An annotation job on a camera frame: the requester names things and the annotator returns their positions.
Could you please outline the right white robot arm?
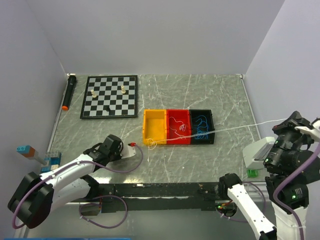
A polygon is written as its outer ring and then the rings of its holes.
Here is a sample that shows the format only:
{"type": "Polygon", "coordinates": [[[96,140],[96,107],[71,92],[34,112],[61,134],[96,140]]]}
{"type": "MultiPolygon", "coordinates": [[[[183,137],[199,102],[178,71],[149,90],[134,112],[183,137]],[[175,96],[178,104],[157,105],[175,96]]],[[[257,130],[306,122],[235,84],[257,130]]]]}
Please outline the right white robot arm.
{"type": "Polygon", "coordinates": [[[262,155],[268,198],[276,223],[272,224],[249,196],[244,182],[235,173],[220,177],[218,193],[235,204],[258,240],[304,240],[309,206],[308,184],[320,180],[320,119],[309,121],[294,111],[272,131],[277,138],[262,155]]]}

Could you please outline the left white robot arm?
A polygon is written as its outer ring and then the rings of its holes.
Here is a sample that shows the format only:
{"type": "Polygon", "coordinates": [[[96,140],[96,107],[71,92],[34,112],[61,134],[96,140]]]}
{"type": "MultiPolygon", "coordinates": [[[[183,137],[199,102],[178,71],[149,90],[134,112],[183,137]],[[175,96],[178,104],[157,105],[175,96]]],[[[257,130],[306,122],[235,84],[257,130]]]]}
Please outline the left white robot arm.
{"type": "Polygon", "coordinates": [[[99,183],[90,174],[118,160],[123,148],[122,140],[110,134],[104,142],[88,148],[64,166],[42,174],[28,173],[8,202],[13,218],[33,229],[66,203],[95,200],[99,183]]]}

